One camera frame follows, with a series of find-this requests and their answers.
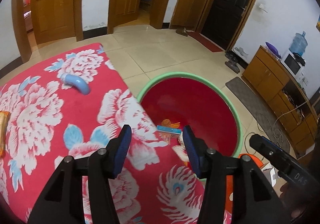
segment wall decoration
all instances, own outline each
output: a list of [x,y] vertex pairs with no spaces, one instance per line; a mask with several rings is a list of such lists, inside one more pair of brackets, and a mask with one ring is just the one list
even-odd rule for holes
[[317,29],[318,29],[318,31],[320,32],[320,17],[319,17],[319,19],[318,19],[318,22],[317,22],[316,28],[317,28]]

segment blue water bottle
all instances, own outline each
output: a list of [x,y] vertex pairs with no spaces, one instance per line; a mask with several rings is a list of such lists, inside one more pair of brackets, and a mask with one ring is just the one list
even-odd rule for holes
[[303,55],[303,53],[306,51],[306,47],[308,46],[308,43],[305,39],[306,33],[303,32],[302,35],[300,33],[296,33],[296,36],[294,37],[291,47],[289,50],[292,53],[298,53],[300,56]]

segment wooden tv cabinet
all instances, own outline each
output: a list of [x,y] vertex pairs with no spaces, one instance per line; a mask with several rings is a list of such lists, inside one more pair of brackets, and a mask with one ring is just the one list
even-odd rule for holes
[[276,117],[294,109],[292,103],[299,106],[307,102],[299,108],[303,116],[295,110],[279,119],[296,154],[304,155],[314,144],[318,119],[294,77],[262,46],[244,71],[243,77],[266,101]]

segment cable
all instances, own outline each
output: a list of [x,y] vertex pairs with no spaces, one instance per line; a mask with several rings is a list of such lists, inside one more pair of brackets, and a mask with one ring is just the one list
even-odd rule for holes
[[[301,105],[299,105],[299,106],[297,106],[296,108],[290,110],[289,112],[286,112],[286,113],[280,115],[280,116],[276,119],[276,121],[274,122],[273,126],[271,126],[271,123],[270,123],[269,119],[268,119],[264,114],[258,112],[258,114],[261,114],[262,116],[265,117],[265,119],[267,119],[267,121],[268,121],[268,123],[269,123],[269,125],[270,125],[270,128],[269,128],[267,131],[264,131],[263,129],[260,129],[260,128],[259,128],[258,121],[256,120],[258,130],[259,130],[260,132],[262,132],[262,133],[267,133],[268,131],[271,130],[271,133],[272,133],[272,135],[274,136],[274,138],[275,138],[276,140],[281,140],[281,138],[284,137],[284,134],[283,134],[283,132],[282,132],[280,129],[278,129],[278,128],[275,129],[276,122],[277,122],[282,116],[284,116],[284,115],[286,115],[286,114],[289,114],[289,113],[291,113],[292,111],[295,111],[296,109],[298,109],[299,107],[303,106],[303,105],[304,105],[305,103],[307,103],[307,102],[308,102],[308,101],[305,101],[305,102],[303,102]],[[246,135],[246,137],[244,138],[244,148],[245,148],[245,150],[246,150],[246,152],[247,152],[248,154],[251,154],[251,153],[248,152],[247,145],[246,145],[246,140],[247,140],[247,138],[248,138],[248,136],[249,136],[250,134],[256,134],[256,133],[255,133],[255,132],[250,132],[250,133],[248,133],[248,134]]]

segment dark doorway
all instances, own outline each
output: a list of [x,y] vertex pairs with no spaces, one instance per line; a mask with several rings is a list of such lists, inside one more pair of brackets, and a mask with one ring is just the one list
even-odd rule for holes
[[248,2],[249,0],[214,0],[201,34],[226,49]]

